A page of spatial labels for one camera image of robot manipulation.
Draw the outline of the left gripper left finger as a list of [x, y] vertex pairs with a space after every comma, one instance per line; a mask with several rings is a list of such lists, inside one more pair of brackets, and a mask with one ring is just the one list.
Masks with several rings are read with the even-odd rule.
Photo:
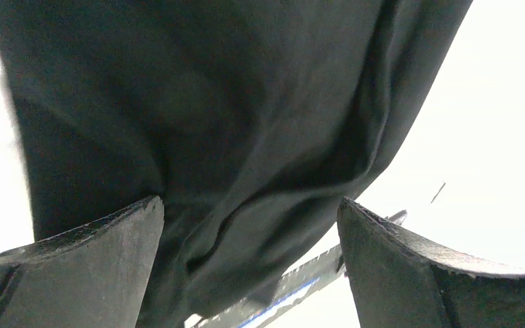
[[0, 327], [134, 327], [163, 222], [147, 197], [0, 253]]

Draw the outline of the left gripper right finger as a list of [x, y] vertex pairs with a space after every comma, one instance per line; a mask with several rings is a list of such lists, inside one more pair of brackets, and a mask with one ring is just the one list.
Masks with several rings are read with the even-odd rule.
[[525, 269], [436, 243], [349, 198], [337, 224], [362, 327], [525, 327]]

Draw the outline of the black t shirt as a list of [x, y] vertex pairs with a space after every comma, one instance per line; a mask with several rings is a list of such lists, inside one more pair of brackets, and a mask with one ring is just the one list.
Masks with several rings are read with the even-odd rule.
[[42, 240], [158, 195], [139, 327], [271, 284], [389, 166], [469, 1], [0, 1]]

